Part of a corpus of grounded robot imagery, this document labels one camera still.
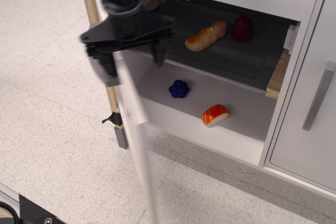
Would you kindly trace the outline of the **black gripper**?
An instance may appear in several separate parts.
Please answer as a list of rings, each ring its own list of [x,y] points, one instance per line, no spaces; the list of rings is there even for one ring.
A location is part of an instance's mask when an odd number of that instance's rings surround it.
[[[113,52],[150,44],[155,64],[160,67],[175,37],[176,20],[171,16],[145,11],[142,2],[122,8],[113,3],[103,4],[108,17],[80,36],[88,55],[96,57],[106,74],[116,77]]]

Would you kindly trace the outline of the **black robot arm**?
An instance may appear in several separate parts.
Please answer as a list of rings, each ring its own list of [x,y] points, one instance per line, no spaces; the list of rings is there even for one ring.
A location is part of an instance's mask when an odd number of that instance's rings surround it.
[[[102,0],[102,4],[108,17],[80,37],[96,73],[116,77],[113,53],[147,44],[152,46],[154,62],[161,66],[175,37],[175,19],[144,10],[143,0]]]

